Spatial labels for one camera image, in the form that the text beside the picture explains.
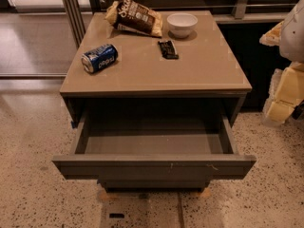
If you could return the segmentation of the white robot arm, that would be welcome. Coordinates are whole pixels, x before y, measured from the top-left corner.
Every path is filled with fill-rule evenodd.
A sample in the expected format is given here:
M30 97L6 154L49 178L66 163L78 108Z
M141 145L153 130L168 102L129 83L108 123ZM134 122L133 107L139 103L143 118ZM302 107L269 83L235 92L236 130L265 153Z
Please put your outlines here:
M263 34L259 42L278 46L280 56L291 62L285 69L275 70L263 107L263 122L280 126L295 116L304 101L304 0L299 0L286 18Z

